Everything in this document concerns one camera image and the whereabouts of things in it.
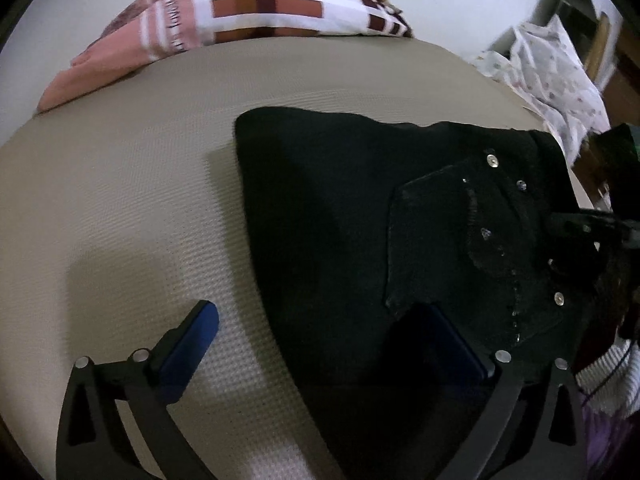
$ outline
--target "rivet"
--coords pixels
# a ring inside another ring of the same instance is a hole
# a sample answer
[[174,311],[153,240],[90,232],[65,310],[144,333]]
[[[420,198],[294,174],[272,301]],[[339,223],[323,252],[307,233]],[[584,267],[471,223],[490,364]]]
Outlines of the rivet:
[[556,368],[558,368],[558,370],[566,370],[569,367],[569,363],[567,363],[567,361],[565,361],[561,357],[556,359],[555,362],[556,362]]
[[86,355],[83,355],[82,357],[79,357],[78,359],[76,359],[76,368],[84,368],[85,366],[87,366],[89,364],[89,358]]
[[511,354],[506,350],[498,350],[495,353],[495,358],[497,361],[501,363],[509,363],[511,362]]
[[492,168],[497,168],[498,164],[499,164],[498,163],[498,157],[496,157],[495,155],[487,155],[486,156],[486,162]]
[[144,361],[149,359],[149,355],[149,350],[147,350],[146,348],[141,348],[133,352],[133,354],[131,354],[131,358],[135,363],[143,363]]

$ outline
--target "metal button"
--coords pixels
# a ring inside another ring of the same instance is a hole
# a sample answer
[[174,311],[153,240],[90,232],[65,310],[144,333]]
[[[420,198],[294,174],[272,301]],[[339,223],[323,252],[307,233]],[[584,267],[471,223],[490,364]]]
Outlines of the metal button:
[[509,363],[511,362],[511,354],[506,350],[498,350],[495,353],[495,358],[497,361],[501,363]]
[[76,368],[84,368],[89,364],[89,358],[86,355],[76,359]]
[[147,350],[146,348],[141,348],[140,350],[136,350],[135,352],[133,352],[133,354],[131,354],[131,358],[135,363],[143,363],[144,361],[149,359],[149,355],[149,350]]
[[561,357],[556,359],[556,368],[558,368],[559,370],[566,370],[568,367],[569,363],[567,363],[567,361],[565,361]]
[[496,157],[495,155],[487,155],[486,156],[486,162],[492,168],[497,168],[498,167],[498,157]]

